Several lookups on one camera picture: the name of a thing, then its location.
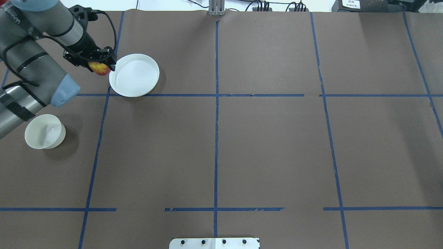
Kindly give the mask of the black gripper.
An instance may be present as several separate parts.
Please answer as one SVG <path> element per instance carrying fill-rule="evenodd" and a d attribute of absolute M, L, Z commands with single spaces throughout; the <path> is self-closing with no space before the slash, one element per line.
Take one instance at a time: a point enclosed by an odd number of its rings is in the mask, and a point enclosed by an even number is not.
<path fill-rule="evenodd" d="M 115 48 L 117 47 L 117 32 L 109 14 L 102 10 L 95 10 L 81 5 L 74 5 L 69 8 L 69 11 L 73 15 L 74 20 L 81 25 L 82 37 L 76 44 L 68 46 L 68 49 L 64 50 L 63 58 L 72 65 L 87 68 L 89 71 L 92 70 L 88 66 L 88 61 L 103 63 L 109 66 L 109 69 L 114 72 L 116 70 L 117 60 L 115 53 Z M 98 47 L 93 38 L 87 33 L 89 22 L 98 20 L 99 14 L 105 15 L 112 27 L 114 47 Z"/>

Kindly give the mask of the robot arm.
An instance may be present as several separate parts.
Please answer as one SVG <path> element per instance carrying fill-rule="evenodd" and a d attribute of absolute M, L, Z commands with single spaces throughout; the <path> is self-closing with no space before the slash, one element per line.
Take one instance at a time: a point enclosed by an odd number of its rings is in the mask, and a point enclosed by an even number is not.
<path fill-rule="evenodd" d="M 1 137 L 33 119 L 48 105 L 60 108 L 80 87 L 38 44 L 47 38 L 63 48 L 63 58 L 98 75 L 115 71 L 115 48 L 96 45 L 88 23 L 102 10 L 60 0 L 7 0 L 1 4 L 1 62 L 18 80 L 1 87 Z"/>

